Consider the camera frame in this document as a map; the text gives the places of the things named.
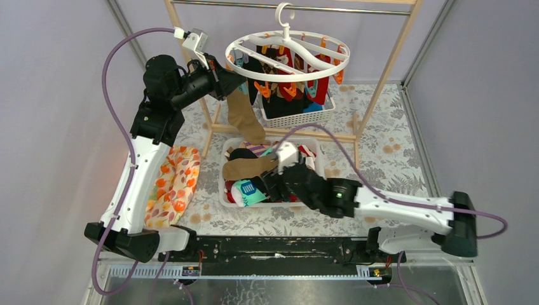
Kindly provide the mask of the rim orange clip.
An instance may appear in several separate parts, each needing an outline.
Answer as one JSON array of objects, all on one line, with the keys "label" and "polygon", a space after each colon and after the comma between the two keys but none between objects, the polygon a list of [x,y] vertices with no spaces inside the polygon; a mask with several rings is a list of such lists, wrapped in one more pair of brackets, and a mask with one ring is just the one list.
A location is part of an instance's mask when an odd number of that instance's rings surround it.
[{"label": "rim orange clip", "polygon": [[267,81],[265,81],[263,84],[259,83],[258,81],[254,81],[254,86],[264,98],[271,97],[271,86]]}]

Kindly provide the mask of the tan ribbed sock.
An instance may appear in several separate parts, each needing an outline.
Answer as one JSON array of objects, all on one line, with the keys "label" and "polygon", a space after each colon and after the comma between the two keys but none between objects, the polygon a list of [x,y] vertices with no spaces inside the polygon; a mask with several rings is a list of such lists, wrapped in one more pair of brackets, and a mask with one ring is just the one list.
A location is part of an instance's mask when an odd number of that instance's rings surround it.
[{"label": "tan ribbed sock", "polygon": [[266,140],[266,132],[254,114],[249,94],[237,88],[227,96],[226,102],[228,123],[250,144],[262,144]]}]

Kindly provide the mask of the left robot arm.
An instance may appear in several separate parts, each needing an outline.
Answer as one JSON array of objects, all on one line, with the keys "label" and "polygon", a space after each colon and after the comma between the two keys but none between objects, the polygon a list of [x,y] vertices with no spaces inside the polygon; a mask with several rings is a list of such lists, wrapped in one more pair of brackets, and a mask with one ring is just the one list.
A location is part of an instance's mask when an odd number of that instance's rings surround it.
[{"label": "left robot arm", "polygon": [[182,110],[206,95],[224,100],[246,80],[208,54],[201,61],[188,62],[186,69],[170,55],[158,55],[146,62],[146,87],[126,133],[129,152],[121,180],[100,220],[85,227],[84,236],[97,245],[97,255],[106,251],[148,262],[162,252],[195,253],[196,232],[192,229],[176,225],[152,229],[145,225],[146,203],[161,164],[185,122]]}]

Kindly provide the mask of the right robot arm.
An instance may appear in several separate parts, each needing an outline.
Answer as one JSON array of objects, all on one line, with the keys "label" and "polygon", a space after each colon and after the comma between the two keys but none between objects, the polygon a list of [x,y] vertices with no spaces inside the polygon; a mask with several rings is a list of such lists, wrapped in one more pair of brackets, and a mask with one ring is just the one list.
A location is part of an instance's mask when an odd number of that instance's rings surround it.
[{"label": "right robot arm", "polygon": [[374,217],[402,223],[396,228],[371,228],[371,250],[398,254],[439,248],[457,257],[478,255],[475,208],[467,193],[421,198],[370,190],[356,180],[325,179],[304,163],[277,166],[263,180],[272,199],[293,194],[310,209],[332,218]]}]

